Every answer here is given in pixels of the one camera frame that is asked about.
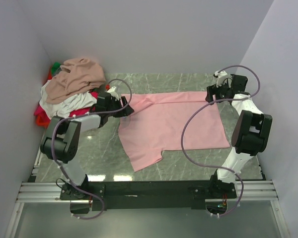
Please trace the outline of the pink t shirt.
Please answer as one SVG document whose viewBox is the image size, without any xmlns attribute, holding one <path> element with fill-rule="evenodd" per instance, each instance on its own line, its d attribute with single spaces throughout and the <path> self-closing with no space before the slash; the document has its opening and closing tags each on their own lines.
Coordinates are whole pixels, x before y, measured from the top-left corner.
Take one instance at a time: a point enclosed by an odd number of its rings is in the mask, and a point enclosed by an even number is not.
<svg viewBox="0 0 298 238">
<path fill-rule="evenodd" d="M 189 119 L 207 104 L 206 95 L 200 91 L 127 96 L 135 112 L 121 118 L 118 135 L 135 172 L 161 161 L 163 151 L 181 150 L 181 135 L 186 150 L 230 147 L 216 105 Z"/>
</svg>

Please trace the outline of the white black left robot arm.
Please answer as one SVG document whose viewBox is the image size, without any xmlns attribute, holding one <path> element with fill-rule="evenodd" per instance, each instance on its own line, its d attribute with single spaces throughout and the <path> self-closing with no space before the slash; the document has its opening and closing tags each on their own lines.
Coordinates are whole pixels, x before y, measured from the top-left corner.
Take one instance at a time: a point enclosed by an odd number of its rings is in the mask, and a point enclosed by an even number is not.
<svg viewBox="0 0 298 238">
<path fill-rule="evenodd" d="M 131 99 L 116 92 L 102 92 L 98 94 L 97 102 L 84 115 L 52 117 L 41 141 L 40 151 L 62 171 L 65 177 L 61 187 L 63 194 L 77 200 L 91 196 L 88 176 L 75 158 L 80 134 L 103 127 L 109 117 L 124 118 L 131 115 L 134 109 L 130 102 Z"/>
</svg>

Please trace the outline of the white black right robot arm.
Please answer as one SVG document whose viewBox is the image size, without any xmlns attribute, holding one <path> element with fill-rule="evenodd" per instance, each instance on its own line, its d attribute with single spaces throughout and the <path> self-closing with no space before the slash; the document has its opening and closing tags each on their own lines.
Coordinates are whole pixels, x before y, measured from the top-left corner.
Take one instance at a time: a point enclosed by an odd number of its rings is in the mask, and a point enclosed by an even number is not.
<svg viewBox="0 0 298 238">
<path fill-rule="evenodd" d="M 207 87 L 207 102 L 230 99 L 239 118 L 231 136 L 232 149 L 222 165 L 211 176 L 208 192 L 214 198 L 235 196 L 235 178 L 244 165 L 266 149 L 273 118 L 260 111 L 249 93 L 245 92 L 248 78 L 215 72 L 216 84 Z"/>
</svg>

